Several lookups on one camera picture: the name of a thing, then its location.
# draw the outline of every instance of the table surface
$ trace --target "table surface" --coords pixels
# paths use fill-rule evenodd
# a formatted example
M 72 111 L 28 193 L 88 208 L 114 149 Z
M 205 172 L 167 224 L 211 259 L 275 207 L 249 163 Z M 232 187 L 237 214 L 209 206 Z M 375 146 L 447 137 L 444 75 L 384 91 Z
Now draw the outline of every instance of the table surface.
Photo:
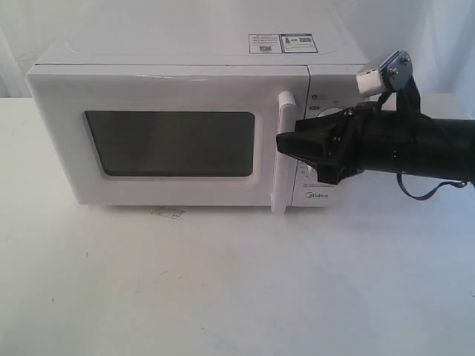
M 365 172 L 334 208 L 173 219 L 77 205 L 31 99 L 0 99 L 0 142 L 0 355 L 475 352 L 472 188 Z

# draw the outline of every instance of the microwave window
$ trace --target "microwave window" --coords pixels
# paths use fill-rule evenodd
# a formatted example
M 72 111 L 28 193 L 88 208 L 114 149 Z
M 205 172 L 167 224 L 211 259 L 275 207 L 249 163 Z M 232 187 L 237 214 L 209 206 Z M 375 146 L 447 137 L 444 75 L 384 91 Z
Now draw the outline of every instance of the microwave window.
M 86 111 L 110 176 L 247 177 L 255 117 L 246 112 Z

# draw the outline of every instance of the white microwave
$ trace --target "white microwave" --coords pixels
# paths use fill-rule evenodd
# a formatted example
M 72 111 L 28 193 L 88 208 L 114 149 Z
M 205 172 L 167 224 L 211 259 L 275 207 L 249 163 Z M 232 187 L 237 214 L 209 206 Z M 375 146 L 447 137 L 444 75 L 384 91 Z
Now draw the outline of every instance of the white microwave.
M 325 0 L 106 0 L 27 74 L 79 203 L 325 206 L 279 154 L 297 120 L 362 101 L 365 58 Z

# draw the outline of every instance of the midea logo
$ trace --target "midea logo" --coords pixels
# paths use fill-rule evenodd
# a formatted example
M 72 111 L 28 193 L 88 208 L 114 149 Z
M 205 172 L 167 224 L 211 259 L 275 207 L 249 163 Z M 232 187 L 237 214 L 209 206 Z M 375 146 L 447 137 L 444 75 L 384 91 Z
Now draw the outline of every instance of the midea logo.
M 312 193 L 311 191 L 309 191 L 305 194 L 305 197 L 307 197 L 307 198 L 328 198 L 328 194 L 316 194 L 316 193 Z

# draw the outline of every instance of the stain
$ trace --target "stain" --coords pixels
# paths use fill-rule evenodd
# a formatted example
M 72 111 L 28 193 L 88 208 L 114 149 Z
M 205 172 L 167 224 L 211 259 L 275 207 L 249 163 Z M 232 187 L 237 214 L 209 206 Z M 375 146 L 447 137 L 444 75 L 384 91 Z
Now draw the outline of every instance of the stain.
M 185 213 L 184 210 L 167 208 L 164 206 L 160 206 L 155 208 L 150 212 L 151 215 L 157 215 L 158 217 L 166 217 L 168 219 L 178 220 L 181 216 Z

